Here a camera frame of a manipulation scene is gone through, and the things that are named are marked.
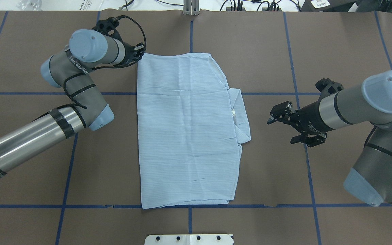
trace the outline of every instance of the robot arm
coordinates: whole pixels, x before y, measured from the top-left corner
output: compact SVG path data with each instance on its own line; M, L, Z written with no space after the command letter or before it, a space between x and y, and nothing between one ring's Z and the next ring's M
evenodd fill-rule
M325 142L328 131L370 121L375 128L344 188L369 205L392 204L392 70L346 90L330 79L320 80L316 87L322 92L317 102L300 110L292 110L291 102L278 104L267 123L292 125L301 135L291 143L313 147Z
M142 31L144 43L131 46L122 41L119 20L132 20ZM100 20L93 30L75 31L69 45L42 65L43 78L63 87L72 100L48 111L30 124L0 138L0 178L24 161L89 127L97 130L113 121L114 114L89 73L101 68L123 68L138 62L146 50L140 25L127 16ZM99 64L112 66L97 67Z

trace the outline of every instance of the cloth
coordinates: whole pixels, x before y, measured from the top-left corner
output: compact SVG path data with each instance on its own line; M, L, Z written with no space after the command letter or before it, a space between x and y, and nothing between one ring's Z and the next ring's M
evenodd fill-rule
M210 54L145 54L137 116L143 209L234 199L249 122Z

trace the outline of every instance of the white paper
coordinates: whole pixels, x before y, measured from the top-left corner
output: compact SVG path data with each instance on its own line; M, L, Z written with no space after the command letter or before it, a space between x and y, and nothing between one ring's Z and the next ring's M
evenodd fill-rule
M328 0L312 0L311 3L316 9L331 5Z

